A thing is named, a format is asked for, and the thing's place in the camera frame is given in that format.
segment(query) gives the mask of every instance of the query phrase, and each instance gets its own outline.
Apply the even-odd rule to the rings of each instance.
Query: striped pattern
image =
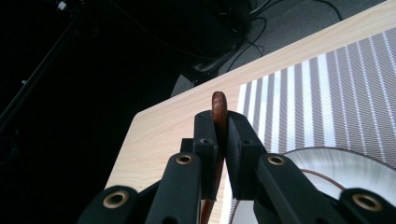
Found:
[[[241,86],[268,151],[340,147],[396,169],[396,28]]]

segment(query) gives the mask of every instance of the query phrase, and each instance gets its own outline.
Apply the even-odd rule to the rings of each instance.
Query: wooden table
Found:
[[[141,191],[160,180],[169,157],[179,152],[181,139],[192,138],[194,116],[211,108],[214,91],[223,91],[229,110],[236,111],[240,85],[393,27],[396,0],[389,0],[138,113],[106,187],[123,185]],[[229,215],[221,213],[224,180],[225,172],[210,223],[220,223]]]

